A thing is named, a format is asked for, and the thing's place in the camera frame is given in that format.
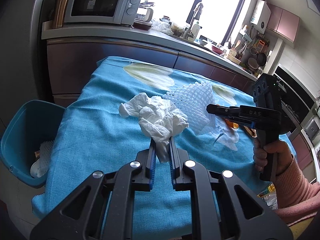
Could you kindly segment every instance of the human hand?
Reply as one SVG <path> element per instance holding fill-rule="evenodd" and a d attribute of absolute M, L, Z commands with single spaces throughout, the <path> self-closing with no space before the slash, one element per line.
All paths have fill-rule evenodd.
<path fill-rule="evenodd" d="M 290 149 L 286 142 L 284 141 L 274 141 L 265 145 L 263 148 L 260 148 L 260 142 L 258 139 L 254 140 L 254 148 L 253 148 L 253 160 L 255 163 L 255 168 L 258 171 L 263 171 L 263 167 L 265 167 L 268 163 L 267 154 L 268 153 L 278 153 L 278 165 L 276 170 L 276 175 L 280 175 L 286 171 L 286 169 L 292 163 L 292 155 Z"/>

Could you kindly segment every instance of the gold thermos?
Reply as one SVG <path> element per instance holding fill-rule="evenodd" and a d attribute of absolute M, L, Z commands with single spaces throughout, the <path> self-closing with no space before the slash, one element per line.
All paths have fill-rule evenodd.
<path fill-rule="evenodd" d="M 68 0 L 56 0 L 51 26 L 52 29 L 61 28 L 63 26 L 67 4 Z"/>

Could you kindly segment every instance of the microwave oven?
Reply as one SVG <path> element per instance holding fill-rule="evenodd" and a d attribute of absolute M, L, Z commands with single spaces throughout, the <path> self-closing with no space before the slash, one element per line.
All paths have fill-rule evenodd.
<path fill-rule="evenodd" d="M 133 25 L 140 0 L 69 0 L 65 23 Z"/>

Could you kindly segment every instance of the soap bottle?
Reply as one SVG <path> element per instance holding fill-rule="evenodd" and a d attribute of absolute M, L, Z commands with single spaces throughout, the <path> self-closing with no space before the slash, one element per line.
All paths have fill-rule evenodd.
<path fill-rule="evenodd" d="M 199 22 L 196 22 L 191 28 L 191 33 L 193 34 L 193 36 L 188 37 L 188 41 L 194 42 L 198 36 L 199 31 L 200 31 L 200 25 L 199 25 Z"/>

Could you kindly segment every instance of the plastic bag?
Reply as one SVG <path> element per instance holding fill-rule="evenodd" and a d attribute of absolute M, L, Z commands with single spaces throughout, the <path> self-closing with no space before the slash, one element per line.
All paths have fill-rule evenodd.
<path fill-rule="evenodd" d="M 189 28 L 190 24 L 186 22 L 184 23 L 172 22 L 171 31 L 173 32 L 173 35 L 180 37 L 186 27 Z"/>
<path fill-rule="evenodd" d="M 172 35 L 173 32 L 171 31 L 171 26 L 169 23 L 167 22 L 162 22 L 160 20 L 156 20 L 156 19 L 152 19 L 151 20 L 152 23 L 152 30 L 158 31 L 158 32 L 162 32 L 168 35 Z"/>
<path fill-rule="evenodd" d="M 277 195 L 275 191 L 265 195 L 262 199 L 267 203 L 268 207 L 270 207 L 272 210 L 278 209 Z"/>

